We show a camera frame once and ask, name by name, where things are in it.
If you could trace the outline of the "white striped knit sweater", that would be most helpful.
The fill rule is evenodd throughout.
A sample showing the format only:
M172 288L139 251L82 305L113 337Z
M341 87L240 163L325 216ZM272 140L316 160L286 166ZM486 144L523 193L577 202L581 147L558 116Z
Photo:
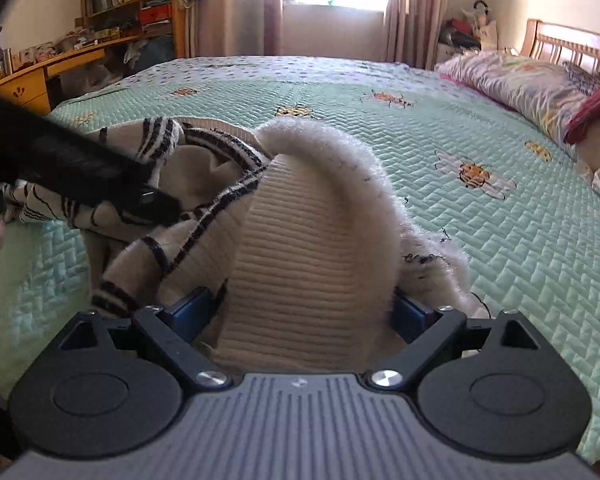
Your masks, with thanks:
M209 356L279 372L360 372L399 350L389 326L396 292L486 317L464 252L420 228L372 150L336 128L145 118L90 139L149 162L149 184L180 202L178 220L158 226L31 180L1 191L7 219L82 232L92 306L103 314L171 307L203 287L220 300L199 336Z

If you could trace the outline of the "wooden corner desk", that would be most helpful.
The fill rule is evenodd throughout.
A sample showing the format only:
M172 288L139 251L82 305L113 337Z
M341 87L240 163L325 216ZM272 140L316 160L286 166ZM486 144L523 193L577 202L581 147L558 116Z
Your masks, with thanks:
M10 76L0 79L0 98L24 107L26 110L46 115L53 109L50 102L48 82L62 73L99 61L106 50L141 40L140 35L99 42L78 50L72 50L36 63Z

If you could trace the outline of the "green quilted bee bedspread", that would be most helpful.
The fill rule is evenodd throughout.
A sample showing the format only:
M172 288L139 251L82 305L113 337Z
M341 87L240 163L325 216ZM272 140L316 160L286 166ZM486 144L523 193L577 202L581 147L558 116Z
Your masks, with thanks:
M492 312L528 316L588 388L580 445L600 460L600 196L573 150L470 89L399 65L331 58L200 58L65 102L89 132L149 116L254 127L303 114L367 143L410 216L466 252Z

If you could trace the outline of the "wooden bookshelf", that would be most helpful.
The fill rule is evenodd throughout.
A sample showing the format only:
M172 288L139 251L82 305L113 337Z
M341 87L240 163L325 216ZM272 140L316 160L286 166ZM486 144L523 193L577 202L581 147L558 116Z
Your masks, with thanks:
M79 24L115 40L171 38L174 55L185 58L185 11L182 0L81 0Z

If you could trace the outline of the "pink sheer curtain left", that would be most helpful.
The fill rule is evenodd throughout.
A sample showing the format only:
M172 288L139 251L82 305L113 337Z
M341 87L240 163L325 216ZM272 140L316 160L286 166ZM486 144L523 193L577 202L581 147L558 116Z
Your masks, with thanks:
M199 56L280 55L283 0L200 0L195 32Z

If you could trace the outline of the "floral pink pillow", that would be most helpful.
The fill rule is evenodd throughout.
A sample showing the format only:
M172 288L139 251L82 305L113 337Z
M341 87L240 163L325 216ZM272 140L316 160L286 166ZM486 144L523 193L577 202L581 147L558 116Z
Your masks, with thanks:
M473 88L533 122L564 146L570 118L600 88L600 73L498 51L457 55L436 67L442 77Z

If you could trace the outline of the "red striped cloth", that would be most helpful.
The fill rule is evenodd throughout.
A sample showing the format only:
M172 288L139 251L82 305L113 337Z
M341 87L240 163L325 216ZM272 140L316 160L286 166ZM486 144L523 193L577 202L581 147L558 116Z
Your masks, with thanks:
M594 91L570 118L562 140L570 145L580 143L586 138L588 127L596 120L600 120L600 88Z

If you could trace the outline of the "wooden bed headboard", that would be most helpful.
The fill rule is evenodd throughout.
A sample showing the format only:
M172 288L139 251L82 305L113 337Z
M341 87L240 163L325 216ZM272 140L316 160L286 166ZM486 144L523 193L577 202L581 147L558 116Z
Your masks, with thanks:
M555 65L569 61L600 73L600 34L529 18L521 54Z

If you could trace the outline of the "pink striped curtain right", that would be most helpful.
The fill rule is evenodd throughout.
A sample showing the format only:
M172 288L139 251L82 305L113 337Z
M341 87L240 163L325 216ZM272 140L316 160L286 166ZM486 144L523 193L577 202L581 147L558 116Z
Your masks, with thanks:
M382 58L431 70L448 3L449 0L388 0Z

